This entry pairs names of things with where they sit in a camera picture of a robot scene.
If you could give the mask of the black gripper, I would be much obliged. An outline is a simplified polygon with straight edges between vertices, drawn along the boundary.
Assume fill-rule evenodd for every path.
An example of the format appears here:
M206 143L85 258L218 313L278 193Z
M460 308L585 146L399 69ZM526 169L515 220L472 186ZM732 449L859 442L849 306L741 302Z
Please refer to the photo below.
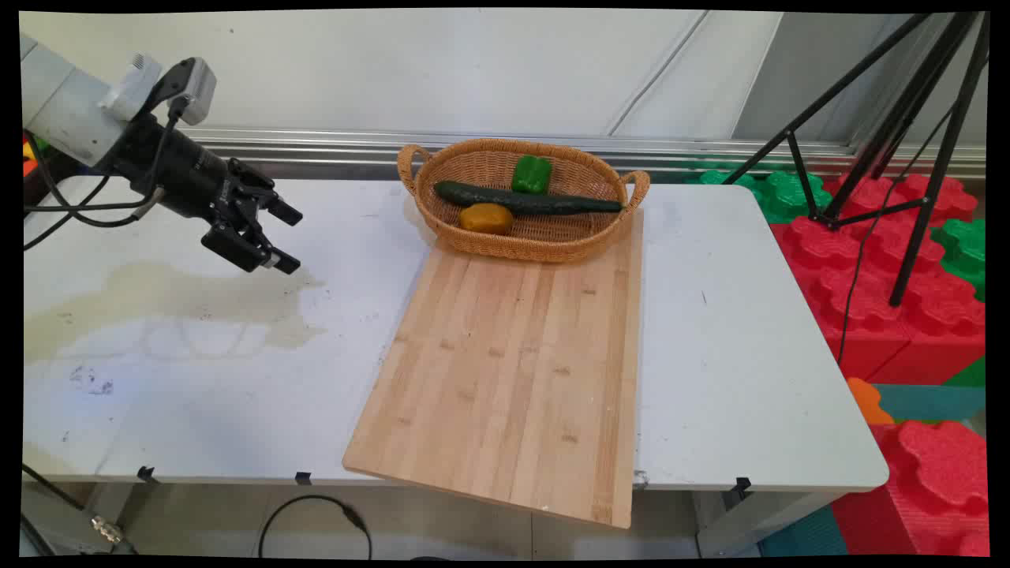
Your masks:
M163 190L158 204L177 215L211 223L201 238L206 249L245 272L252 273L257 268L276 269L288 275L296 272L301 262L295 256L274 247L255 230L246 230L244 234L236 230L245 230L248 223L238 215L234 205L252 213L252 217L259 210L267 210L288 226L296 226L303 219L303 213L275 191L274 181L240 159L231 158L228 169L223 159L176 129L162 141L165 130L152 114L129 123L106 154L106 171L126 178L133 191L146 197L149 169L156 152L161 151L154 176L155 186ZM227 180L234 205L223 200ZM226 224L216 224L217 205L227 207L223 217Z

